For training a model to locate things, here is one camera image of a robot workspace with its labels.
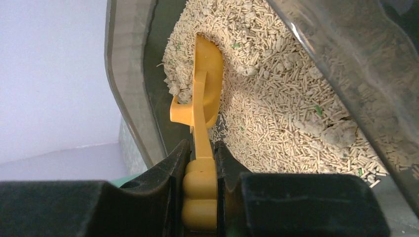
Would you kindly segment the yellow litter scoop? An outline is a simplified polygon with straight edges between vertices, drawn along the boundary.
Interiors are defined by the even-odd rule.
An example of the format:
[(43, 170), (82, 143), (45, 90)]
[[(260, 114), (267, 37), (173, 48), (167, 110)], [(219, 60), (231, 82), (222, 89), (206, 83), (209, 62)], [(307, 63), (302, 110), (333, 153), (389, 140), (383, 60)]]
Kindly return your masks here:
[(217, 175), (208, 129), (215, 125), (223, 80), (221, 51), (197, 35), (194, 49), (192, 101), (180, 104), (174, 96), (170, 120), (188, 125), (193, 134), (195, 159), (185, 169), (182, 181), (184, 227), (194, 232), (216, 232)]

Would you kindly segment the dark grey litter tray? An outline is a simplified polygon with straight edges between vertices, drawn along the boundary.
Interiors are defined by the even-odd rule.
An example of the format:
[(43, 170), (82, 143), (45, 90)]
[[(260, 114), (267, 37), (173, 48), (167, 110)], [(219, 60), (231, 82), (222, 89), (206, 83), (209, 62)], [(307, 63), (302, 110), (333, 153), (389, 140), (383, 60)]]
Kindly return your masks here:
[[(272, 0), (270, 5), (356, 120), (415, 213), (419, 211), (419, 3)], [(149, 168), (184, 139), (156, 65), (183, 0), (107, 2), (105, 68), (127, 129)]]

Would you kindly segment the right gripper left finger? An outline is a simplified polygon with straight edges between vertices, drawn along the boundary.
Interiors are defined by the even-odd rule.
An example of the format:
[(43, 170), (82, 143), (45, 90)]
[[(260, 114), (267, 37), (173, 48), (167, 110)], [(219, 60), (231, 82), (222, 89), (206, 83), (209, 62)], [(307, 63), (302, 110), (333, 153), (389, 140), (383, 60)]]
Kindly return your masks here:
[(161, 162), (121, 187), (94, 181), (0, 184), (3, 237), (181, 237), (182, 140)]

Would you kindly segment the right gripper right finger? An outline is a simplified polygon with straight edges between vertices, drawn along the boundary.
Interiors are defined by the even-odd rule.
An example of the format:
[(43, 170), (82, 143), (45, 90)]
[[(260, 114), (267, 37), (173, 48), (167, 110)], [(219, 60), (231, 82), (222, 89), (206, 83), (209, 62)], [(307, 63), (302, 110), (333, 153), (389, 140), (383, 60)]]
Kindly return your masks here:
[(253, 173), (214, 145), (220, 237), (388, 237), (372, 189), (347, 174)]

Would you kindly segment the green trash bin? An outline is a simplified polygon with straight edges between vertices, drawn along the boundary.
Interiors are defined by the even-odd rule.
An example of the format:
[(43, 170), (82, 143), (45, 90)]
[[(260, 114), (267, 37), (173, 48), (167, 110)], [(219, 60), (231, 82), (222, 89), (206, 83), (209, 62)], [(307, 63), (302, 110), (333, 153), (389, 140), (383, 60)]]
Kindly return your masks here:
[(140, 174), (134, 174), (131, 176), (126, 176), (123, 178), (119, 178), (119, 179), (115, 179), (115, 180), (111, 180), (110, 183), (113, 184), (114, 186), (120, 188), (122, 185), (124, 185), (125, 183), (131, 181), (132, 179), (138, 177)]

